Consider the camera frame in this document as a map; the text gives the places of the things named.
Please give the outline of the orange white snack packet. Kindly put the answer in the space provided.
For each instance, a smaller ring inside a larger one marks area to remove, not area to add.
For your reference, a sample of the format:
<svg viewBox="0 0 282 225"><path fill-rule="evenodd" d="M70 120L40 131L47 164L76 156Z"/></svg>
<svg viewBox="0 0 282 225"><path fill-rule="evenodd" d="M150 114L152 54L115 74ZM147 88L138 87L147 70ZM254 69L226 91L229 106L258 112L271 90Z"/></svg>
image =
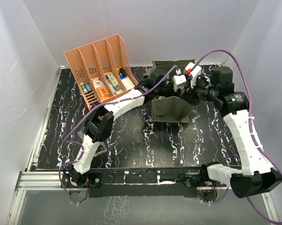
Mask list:
<svg viewBox="0 0 282 225"><path fill-rule="evenodd" d="M112 97L112 94L110 93L108 88L105 86L105 84L102 82L101 78L99 78L99 77L93 78L92 83L95 87L95 90L96 90L99 98L102 101Z"/></svg>

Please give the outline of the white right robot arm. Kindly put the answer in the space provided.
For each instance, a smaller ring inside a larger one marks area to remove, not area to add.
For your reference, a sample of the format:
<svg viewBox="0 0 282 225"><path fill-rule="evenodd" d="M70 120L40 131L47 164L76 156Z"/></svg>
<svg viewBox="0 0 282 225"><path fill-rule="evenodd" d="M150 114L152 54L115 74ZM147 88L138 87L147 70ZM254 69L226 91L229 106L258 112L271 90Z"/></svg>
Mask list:
<svg viewBox="0 0 282 225"><path fill-rule="evenodd" d="M218 162L202 165L201 183L211 186L218 181L232 188L238 198L267 193L281 184L282 175L259 151L260 144L252 140L249 100L245 93L234 90L233 71L229 67L213 67L209 81L192 68L187 69L186 74L191 77L187 93L192 103L200 100L213 103L233 136L241 160L240 170Z"/></svg>

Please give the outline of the black front mounting rail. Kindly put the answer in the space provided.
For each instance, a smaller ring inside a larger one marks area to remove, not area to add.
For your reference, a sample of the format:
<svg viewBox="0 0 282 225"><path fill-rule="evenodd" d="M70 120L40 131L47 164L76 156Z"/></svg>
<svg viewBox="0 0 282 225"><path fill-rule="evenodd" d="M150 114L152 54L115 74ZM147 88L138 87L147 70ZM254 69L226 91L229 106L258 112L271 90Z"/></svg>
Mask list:
<svg viewBox="0 0 282 225"><path fill-rule="evenodd" d="M225 187L203 177L200 167L91 168L80 175L73 166L63 169L67 188L83 188L89 198L110 196L183 196Z"/></svg>

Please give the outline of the orange plastic file organizer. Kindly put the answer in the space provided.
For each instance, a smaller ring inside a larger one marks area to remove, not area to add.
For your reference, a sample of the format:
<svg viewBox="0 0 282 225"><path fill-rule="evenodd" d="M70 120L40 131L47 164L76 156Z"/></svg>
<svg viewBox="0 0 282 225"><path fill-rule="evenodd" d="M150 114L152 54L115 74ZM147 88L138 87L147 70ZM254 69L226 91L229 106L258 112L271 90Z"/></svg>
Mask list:
<svg viewBox="0 0 282 225"><path fill-rule="evenodd" d="M110 102L131 90L127 90L124 87L120 79L121 74L119 73L119 67L122 67L126 71L127 76L133 82L134 86L138 84L136 77L130 69L125 42L119 34L66 51L64 52L64 56L89 110L91 110L93 103L96 101L100 103ZM123 92L119 94L113 93L111 89L112 86L105 77L105 73L108 72L114 74ZM101 78L102 82L112 94L111 98L104 101L99 98L92 83L92 79L96 77ZM89 83L92 88L91 93L84 94L81 88L81 83L83 82Z"/></svg>

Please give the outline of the white blue box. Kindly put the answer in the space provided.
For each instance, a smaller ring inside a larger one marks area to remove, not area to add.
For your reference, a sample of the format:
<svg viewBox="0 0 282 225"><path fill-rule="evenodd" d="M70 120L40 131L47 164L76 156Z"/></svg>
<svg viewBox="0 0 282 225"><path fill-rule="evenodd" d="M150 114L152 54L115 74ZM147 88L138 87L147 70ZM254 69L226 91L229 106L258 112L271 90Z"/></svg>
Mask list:
<svg viewBox="0 0 282 225"><path fill-rule="evenodd" d="M130 80L130 78L128 76L120 75L120 79L121 79L122 83L124 84L124 87L127 90L130 90L130 89L134 88L134 84L133 84L133 82Z"/></svg>

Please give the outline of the green white small box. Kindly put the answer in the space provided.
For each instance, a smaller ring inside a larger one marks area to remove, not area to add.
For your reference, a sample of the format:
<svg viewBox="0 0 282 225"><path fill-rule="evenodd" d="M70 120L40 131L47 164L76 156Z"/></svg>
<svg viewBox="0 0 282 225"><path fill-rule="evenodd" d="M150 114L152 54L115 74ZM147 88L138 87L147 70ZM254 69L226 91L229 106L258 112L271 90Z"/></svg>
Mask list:
<svg viewBox="0 0 282 225"><path fill-rule="evenodd" d="M109 84L112 86L111 89L113 90L114 94L119 94L123 92L121 85L119 84L118 80L116 79L116 77L112 72L105 73L105 77L109 82Z"/></svg>

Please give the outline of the green canvas bag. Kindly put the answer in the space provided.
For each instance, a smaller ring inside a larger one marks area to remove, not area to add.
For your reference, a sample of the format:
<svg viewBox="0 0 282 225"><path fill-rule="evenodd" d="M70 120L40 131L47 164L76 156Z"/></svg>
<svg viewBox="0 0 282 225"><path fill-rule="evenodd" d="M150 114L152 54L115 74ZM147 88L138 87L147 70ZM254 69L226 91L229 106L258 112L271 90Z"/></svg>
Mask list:
<svg viewBox="0 0 282 225"><path fill-rule="evenodd" d="M153 60L152 67L147 70L145 75L149 77L154 74L165 75L174 65L177 65L180 70L184 70L188 64L194 65L195 60ZM153 122L188 123L189 114L196 107L169 94L169 91L163 91L151 101L151 120Z"/></svg>

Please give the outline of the clear twin bottle pack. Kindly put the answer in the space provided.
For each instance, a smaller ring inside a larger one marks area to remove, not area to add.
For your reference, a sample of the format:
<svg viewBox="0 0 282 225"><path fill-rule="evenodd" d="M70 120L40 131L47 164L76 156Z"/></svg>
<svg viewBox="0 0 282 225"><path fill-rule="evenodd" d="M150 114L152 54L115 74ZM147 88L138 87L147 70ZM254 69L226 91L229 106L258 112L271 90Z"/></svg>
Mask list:
<svg viewBox="0 0 282 225"><path fill-rule="evenodd" d="M80 130L77 134L78 134L79 138L83 141L83 139L84 139L84 134L83 134L83 132ZM94 154L94 157L98 157L98 156L100 156L100 155L102 155L102 154L104 154L104 153L106 153L106 152L107 152L106 144L105 144L104 142L102 142L102 143L98 146L98 148L97 148L97 150L96 150L96 152L95 152L95 154Z"/></svg>

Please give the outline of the small vials set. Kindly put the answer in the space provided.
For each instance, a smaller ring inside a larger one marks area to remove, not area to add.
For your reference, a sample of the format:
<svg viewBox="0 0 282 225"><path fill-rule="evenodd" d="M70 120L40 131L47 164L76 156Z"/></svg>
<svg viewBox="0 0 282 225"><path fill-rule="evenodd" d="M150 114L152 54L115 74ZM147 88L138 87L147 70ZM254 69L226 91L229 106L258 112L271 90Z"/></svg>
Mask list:
<svg viewBox="0 0 282 225"><path fill-rule="evenodd" d="M90 87L88 82L82 82L81 88L82 88L84 94L88 94L88 93L92 92L92 88Z"/></svg>

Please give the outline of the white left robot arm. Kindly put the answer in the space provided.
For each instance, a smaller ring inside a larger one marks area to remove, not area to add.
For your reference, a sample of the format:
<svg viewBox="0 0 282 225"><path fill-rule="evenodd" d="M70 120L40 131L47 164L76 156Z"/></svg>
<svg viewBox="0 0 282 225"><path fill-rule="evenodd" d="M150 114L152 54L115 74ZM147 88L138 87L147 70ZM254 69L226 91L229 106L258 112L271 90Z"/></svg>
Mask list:
<svg viewBox="0 0 282 225"><path fill-rule="evenodd" d="M65 163L61 169L68 169L69 180L76 186L87 184L87 173L99 146L110 137L114 121L126 112L152 101L161 88L168 82L170 73L178 67L173 66L167 73L153 75L142 79L133 89L123 96L107 103L94 103L94 107L70 131L64 142L80 146L79 153L73 162Z"/></svg>

